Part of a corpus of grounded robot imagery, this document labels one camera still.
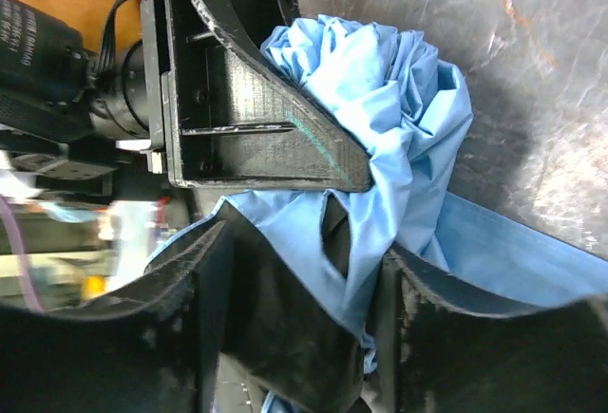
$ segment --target black cylinder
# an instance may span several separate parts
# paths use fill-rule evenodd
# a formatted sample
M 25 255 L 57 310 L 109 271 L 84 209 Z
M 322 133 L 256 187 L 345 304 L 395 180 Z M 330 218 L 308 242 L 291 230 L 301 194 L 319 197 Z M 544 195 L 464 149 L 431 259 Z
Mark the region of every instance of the black cylinder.
M 148 108 L 143 70 L 143 45 L 122 54 L 115 70 L 98 82 L 92 97 L 95 131 L 112 140 L 148 139 Z
M 70 103 L 85 88 L 80 32 L 16 0 L 0 0 L 0 88 Z

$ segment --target scratched surface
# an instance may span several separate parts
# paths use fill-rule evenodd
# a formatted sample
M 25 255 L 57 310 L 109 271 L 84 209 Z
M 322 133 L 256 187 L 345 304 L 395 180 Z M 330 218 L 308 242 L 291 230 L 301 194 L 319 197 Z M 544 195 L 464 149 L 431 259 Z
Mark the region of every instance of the scratched surface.
M 450 190 L 608 257 L 608 0 L 300 0 L 422 29 L 466 75 L 475 123 Z

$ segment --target wire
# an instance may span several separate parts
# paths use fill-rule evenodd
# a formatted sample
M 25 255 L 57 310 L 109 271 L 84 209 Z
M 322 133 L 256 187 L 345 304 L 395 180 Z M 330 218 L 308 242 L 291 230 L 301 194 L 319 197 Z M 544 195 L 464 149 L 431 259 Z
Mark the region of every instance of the wire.
M 93 76 L 96 78 L 114 66 L 114 62 L 116 61 L 116 11 L 127 1 L 129 0 L 116 0 L 110 13 L 107 15 L 99 56 L 97 57 L 97 63 L 93 67 Z
M 9 237 L 10 249 L 13 254 L 17 255 L 19 261 L 19 285 L 26 304 L 32 310 L 43 311 L 36 289 L 34 289 L 34 282 L 31 279 L 29 256 L 26 253 L 19 223 L 17 223 L 17 219 L 10 209 L 9 202 L 2 195 L 0 195 L 0 217 Z

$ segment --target purple cable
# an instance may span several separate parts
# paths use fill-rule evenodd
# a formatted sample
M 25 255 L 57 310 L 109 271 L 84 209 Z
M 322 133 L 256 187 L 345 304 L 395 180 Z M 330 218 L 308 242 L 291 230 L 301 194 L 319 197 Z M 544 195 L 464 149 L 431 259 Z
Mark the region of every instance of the purple cable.
M 43 311 L 34 289 L 34 282 L 29 274 L 29 256 L 26 253 L 26 246 L 21 236 L 21 230 L 19 230 L 19 224 L 10 209 L 9 202 L 2 195 L 0 195 L 0 218 L 2 218 L 4 229 L 9 236 L 10 249 L 19 259 L 19 284 L 26 304 L 32 310 Z

